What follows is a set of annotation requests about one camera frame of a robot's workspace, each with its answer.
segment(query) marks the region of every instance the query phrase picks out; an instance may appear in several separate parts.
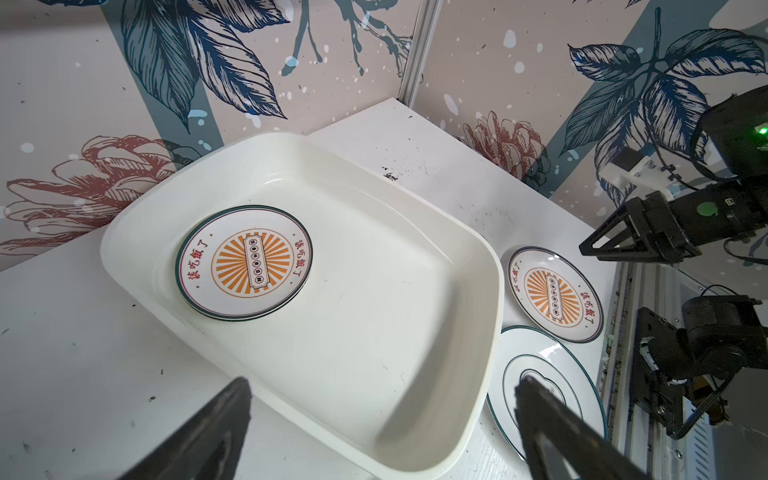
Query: floral wallpaper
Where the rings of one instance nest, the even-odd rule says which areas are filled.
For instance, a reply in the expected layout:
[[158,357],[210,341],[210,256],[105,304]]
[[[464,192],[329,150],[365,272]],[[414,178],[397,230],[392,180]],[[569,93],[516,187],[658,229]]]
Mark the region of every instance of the floral wallpaper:
[[419,3],[0,5],[0,270],[106,225],[225,144],[396,96]]
[[[650,193],[601,177],[624,147],[674,165],[691,186],[706,183],[691,163],[691,134],[709,106],[768,83],[765,5],[445,0],[415,109],[597,227],[628,197]],[[710,169],[725,168],[706,135],[696,150]],[[767,241],[763,229],[740,252],[768,257]],[[722,242],[702,251],[681,269],[765,296],[762,266],[728,256]]]

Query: white table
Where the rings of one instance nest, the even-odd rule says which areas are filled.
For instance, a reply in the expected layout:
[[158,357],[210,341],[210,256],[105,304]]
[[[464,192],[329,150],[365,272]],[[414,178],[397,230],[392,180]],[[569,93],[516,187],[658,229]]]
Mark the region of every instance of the white table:
[[[503,258],[559,252],[610,311],[615,265],[585,258],[592,229],[394,99],[311,134],[477,230]],[[228,382],[104,271],[96,230],[0,273],[0,478],[114,478]],[[507,295],[504,325],[531,324]],[[596,380],[603,349],[568,344]],[[254,399],[238,478],[371,478]],[[529,478],[486,406],[445,478]]]

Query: white tray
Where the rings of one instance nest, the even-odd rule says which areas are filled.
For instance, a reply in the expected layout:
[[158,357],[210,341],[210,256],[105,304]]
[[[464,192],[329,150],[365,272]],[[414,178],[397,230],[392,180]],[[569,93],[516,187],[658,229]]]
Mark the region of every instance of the white tray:
[[[174,260],[202,219],[244,204],[295,216],[314,259],[283,308],[229,323],[187,304]],[[476,232],[392,181],[304,137],[252,137],[123,210],[101,258],[186,343],[377,477],[437,478],[461,455],[488,389],[501,265]]]

